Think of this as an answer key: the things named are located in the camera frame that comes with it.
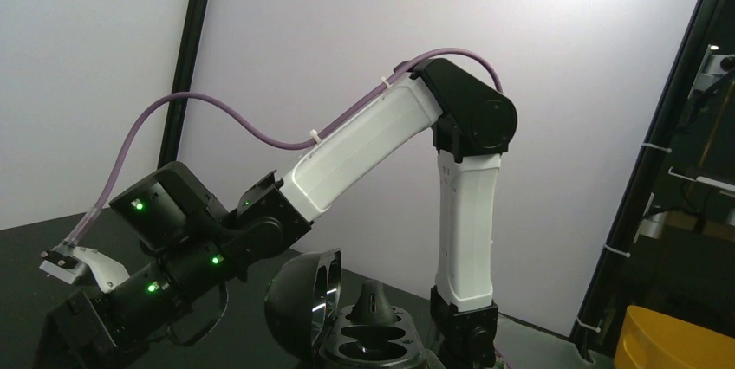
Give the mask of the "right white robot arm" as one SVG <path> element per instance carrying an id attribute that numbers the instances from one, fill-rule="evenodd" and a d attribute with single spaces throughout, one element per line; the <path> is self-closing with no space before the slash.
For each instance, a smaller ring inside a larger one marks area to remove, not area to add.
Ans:
<path id="1" fill-rule="evenodd" d="M 492 218 L 502 155 L 517 110 L 499 80 L 485 84 L 437 49 L 399 65 L 321 132 L 295 144 L 286 172 L 270 172 L 225 208 L 183 163 L 172 161 L 117 196 L 112 171 L 93 207 L 41 269 L 78 290 L 50 311 L 36 368 L 127 368 L 150 346 L 199 343 L 175 330 L 203 295 L 278 256 L 333 202 L 388 155 L 425 130 L 437 153 L 439 259 L 430 296 L 433 331 L 423 342 L 411 315 L 381 282 L 339 304 L 341 251 L 301 254 L 271 279 L 263 313 L 272 338 L 300 368 L 502 368 L 494 346 L 498 305 L 491 281 Z"/>

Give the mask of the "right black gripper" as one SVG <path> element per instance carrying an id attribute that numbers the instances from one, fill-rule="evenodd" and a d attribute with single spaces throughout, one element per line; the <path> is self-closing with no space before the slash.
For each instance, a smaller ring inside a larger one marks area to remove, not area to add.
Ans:
<path id="1" fill-rule="evenodd" d="M 79 290 L 47 313 L 34 368 L 128 368 L 133 349 L 102 296 Z"/>

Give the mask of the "black earbud charging case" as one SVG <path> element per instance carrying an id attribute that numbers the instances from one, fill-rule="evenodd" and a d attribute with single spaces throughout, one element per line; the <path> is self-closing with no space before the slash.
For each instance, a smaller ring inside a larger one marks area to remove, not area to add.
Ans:
<path id="1" fill-rule="evenodd" d="M 264 298 L 276 343 L 301 368 L 427 368 L 428 352 L 405 309 L 388 300 L 399 319 L 389 326 L 347 319 L 354 304 L 339 304 L 342 274 L 339 249 L 301 254 L 281 266 Z"/>

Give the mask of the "small black table fixture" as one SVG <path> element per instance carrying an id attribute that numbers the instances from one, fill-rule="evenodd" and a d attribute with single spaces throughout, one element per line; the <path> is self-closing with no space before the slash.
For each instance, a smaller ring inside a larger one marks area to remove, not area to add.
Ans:
<path id="1" fill-rule="evenodd" d="M 347 319 L 354 324 L 389 326 L 399 319 L 388 301 L 383 284 L 378 280 L 365 281 L 361 293 Z"/>

